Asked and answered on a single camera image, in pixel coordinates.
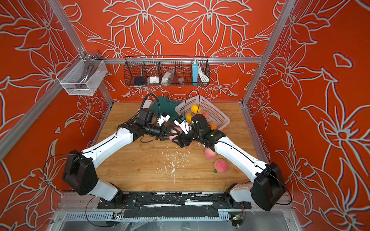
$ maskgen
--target pink peach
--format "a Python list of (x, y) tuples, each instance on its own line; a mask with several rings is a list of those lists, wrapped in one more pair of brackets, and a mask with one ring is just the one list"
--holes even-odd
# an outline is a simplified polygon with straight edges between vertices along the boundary
[(212, 160), (217, 156), (217, 153), (212, 151), (212, 149), (208, 147), (206, 148), (206, 150), (204, 150), (204, 155), (206, 156), (208, 160)]
[[(180, 133), (182, 132), (182, 129), (180, 127), (177, 127), (176, 130), (178, 130)], [(172, 140), (176, 136), (170, 136), (169, 139)]]
[(218, 173), (224, 173), (228, 170), (228, 163), (223, 159), (218, 159), (215, 161), (214, 167)]
[(217, 125), (214, 122), (209, 122), (208, 124), (211, 126), (211, 129), (212, 130), (216, 130), (217, 129)]
[(204, 117), (205, 117), (206, 119), (208, 118), (208, 113), (207, 113), (207, 112), (205, 112), (205, 111), (201, 111), (199, 114), (204, 115)]

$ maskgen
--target wooden work surface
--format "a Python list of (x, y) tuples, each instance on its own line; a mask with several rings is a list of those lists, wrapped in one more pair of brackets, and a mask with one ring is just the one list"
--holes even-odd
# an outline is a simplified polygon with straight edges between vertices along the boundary
[[(114, 103), (98, 142), (112, 135), (117, 125), (136, 114), (140, 104)], [(239, 104), (214, 105), (230, 118), (222, 132), (256, 157)], [(223, 156), (218, 154), (214, 160), (207, 160), (204, 150), (198, 142), (182, 149), (170, 140), (141, 143), (138, 139), (107, 158), (97, 168), (97, 175), (123, 191), (225, 191), (232, 183), (248, 181), (247, 176)], [(227, 172), (214, 173), (213, 163), (217, 159), (229, 163)]]

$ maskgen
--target clear plastic bag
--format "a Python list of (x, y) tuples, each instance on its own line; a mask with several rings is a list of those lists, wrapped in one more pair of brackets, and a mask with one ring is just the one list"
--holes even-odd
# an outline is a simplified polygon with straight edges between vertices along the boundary
[(155, 217), (148, 217), (147, 219), (129, 218), (120, 223), (121, 231), (142, 231), (142, 230), (155, 230), (154, 227), (160, 227), (162, 221), (158, 221)]
[(171, 70), (171, 71), (167, 71), (163, 77), (162, 77), (162, 86), (169, 86), (170, 83), (172, 83), (172, 80), (174, 79), (174, 76), (175, 76), (175, 71), (174, 70)]

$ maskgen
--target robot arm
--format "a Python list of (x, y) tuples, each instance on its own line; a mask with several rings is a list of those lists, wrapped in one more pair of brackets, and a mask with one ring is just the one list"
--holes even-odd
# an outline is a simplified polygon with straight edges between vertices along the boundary
[(151, 124), (154, 111), (144, 108), (134, 122), (122, 124), (117, 132), (94, 146), (78, 152), (72, 151), (68, 155), (63, 181), (71, 186), (79, 195), (91, 194), (110, 201), (112, 205), (119, 206), (122, 202), (120, 195), (122, 191), (113, 184), (99, 179), (95, 169), (118, 149), (130, 144), (145, 134), (154, 136), (156, 139), (166, 140), (169, 136), (180, 134), (178, 131), (171, 132), (173, 127), (162, 123), (169, 116), (161, 116), (158, 120), (160, 126)]
[(271, 210), (286, 190), (280, 167), (254, 158), (236, 146), (224, 133), (212, 130), (203, 115), (195, 115), (191, 120), (194, 129), (187, 134), (181, 133), (172, 142), (184, 147), (196, 140), (223, 155), (244, 172), (253, 184), (236, 184), (230, 191), (227, 190), (225, 193), (230, 196), (230, 200), (254, 201), (262, 209)]
[(286, 188), (282, 184), (283, 177), (276, 164), (268, 165), (246, 153), (224, 133), (212, 130), (203, 115), (192, 117), (193, 127), (190, 127), (184, 118), (177, 119), (176, 125), (188, 126), (186, 132), (183, 133), (177, 130), (171, 132), (173, 127), (162, 124), (163, 121), (168, 120), (167, 115), (162, 115), (158, 119), (160, 126), (151, 124), (153, 115), (153, 110), (142, 109), (135, 122), (122, 124), (116, 133), (102, 142), (82, 152), (72, 151), (71, 155), (67, 157), (63, 180), (80, 195), (99, 196), (109, 201), (112, 207), (119, 207), (122, 204), (121, 189), (99, 179), (95, 169), (118, 149), (145, 134), (161, 140), (167, 140), (169, 136), (177, 135), (172, 139), (172, 142), (180, 147), (188, 146), (192, 141), (201, 142), (204, 146), (230, 160), (247, 175), (253, 183), (253, 187), (250, 184), (235, 185), (226, 192), (230, 196), (230, 200), (236, 202), (254, 201), (262, 209), (269, 211), (285, 193)]

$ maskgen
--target white plastic basket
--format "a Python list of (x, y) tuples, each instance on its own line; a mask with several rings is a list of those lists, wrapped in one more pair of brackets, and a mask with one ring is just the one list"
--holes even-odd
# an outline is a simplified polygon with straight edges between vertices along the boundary
[[(222, 111), (216, 108), (215, 105), (213, 105), (203, 96), (201, 96), (200, 98), (201, 98), (200, 103), (201, 110), (208, 113), (207, 121), (214, 122), (217, 125), (218, 130), (222, 130), (223, 128), (225, 128), (230, 123), (229, 117), (227, 117)], [(193, 106), (194, 104), (199, 105), (199, 96), (195, 96), (186, 100), (185, 111), (184, 111), (185, 101), (177, 105), (175, 107), (175, 111), (177, 112), (177, 114), (185, 116), (186, 113), (191, 112), (190, 110), (191, 106)]]
[(103, 60), (92, 60), (90, 64), (99, 64), (97, 70), (84, 83), (79, 83), (82, 71), (84, 69), (84, 62), (77, 60), (77, 64), (64, 77), (60, 84), (67, 91), (69, 95), (94, 95), (107, 73), (107, 67)]

